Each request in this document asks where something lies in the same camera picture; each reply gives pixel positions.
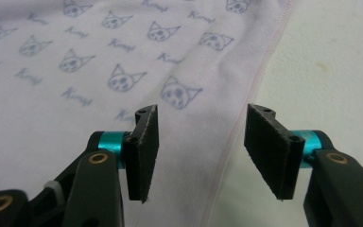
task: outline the white tabletop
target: white tabletop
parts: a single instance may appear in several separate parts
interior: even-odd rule
[[[363,165],[363,0],[294,1],[253,101],[289,130],[326,132]],[[209,226],[307,226],[301,169],[293,201],[277,201],[244,148],[244,124]]]

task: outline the white cable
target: white cable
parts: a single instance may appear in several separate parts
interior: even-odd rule
[[[64,204],[63,190],[61,189],[61,184],[59,182],[49,181],[43,187],[51,188],[52,190],[54,190],[55,197],[57,200],[57,205]]]

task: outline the white cloth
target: white cloth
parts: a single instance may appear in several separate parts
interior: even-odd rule
[[[205,225],[289,1],[0,0],[0,190],[30,199],[94,131],[159,106],[149,201],[127,226]]]

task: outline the teal metal spacer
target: teal metal spacer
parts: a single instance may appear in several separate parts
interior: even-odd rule
[[[122,157],[122,142],[124,131],[104,131],[99,139],[98,148],[113,152],[117,158],[117,168],[124,169]]]
[[[307,163],[307,161],[314,159],[314,154],[316,149],[322,149],[322,143],[320,142],[320,139],[313,131],[291,131],[291,132],[305,139],[300,168],[310,168],[311,165]]]

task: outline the white fabric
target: white fabric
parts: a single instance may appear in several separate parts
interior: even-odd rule
[[[33,198],[94,131],[159,106],[149,202],[127,226],[205,225],[286,1],[0,0],[0,190]]]

